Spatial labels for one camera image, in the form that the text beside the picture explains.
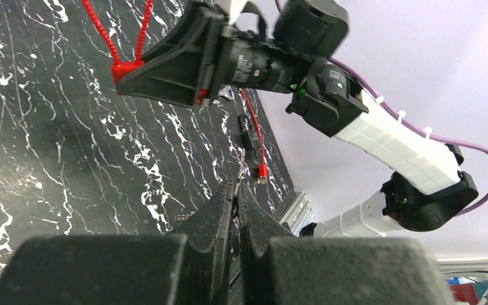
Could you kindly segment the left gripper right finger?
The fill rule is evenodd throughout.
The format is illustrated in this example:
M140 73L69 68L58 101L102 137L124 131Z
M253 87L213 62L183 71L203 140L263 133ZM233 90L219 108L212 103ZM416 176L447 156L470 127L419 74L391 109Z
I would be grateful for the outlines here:
M296 237L238 191L245 304L453 304L438 264L404 238Z

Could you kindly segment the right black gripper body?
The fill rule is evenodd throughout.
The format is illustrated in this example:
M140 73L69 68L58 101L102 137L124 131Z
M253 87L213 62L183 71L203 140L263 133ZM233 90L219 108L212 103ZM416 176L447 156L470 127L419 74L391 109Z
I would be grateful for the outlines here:
M219 85L291 93L306 77L308 58L289 54L251 31L226 26L219 39Z

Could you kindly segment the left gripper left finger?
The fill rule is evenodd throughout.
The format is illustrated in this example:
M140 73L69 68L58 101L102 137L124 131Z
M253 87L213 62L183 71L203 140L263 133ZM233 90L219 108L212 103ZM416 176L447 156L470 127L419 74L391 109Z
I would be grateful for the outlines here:
M234 184L165 235L38 236L0 279L0 304L227 304Z

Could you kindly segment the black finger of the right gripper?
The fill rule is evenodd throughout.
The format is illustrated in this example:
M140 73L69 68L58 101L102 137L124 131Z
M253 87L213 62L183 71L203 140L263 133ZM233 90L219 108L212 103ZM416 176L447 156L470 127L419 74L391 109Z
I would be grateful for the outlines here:
M180 107L204 106L221 88L216 78L227 16L216 6L189 1L173 29L143 55L143 64L116 83L119 95Z

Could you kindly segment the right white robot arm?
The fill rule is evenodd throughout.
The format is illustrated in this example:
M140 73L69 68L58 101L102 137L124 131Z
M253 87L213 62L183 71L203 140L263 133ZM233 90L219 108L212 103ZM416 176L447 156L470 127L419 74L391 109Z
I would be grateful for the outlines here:
M363 83L329 57L348 34L348 12L334 1L288 1L272 37L248 1L188 3L175 28L131 62L115 63L120 95L185 108L205 106L223 86L291 94L289 114L352 144L392 170L368 200L303 236L371 237L433 231L475 200L463 156L452 144L418 135L391 117Z

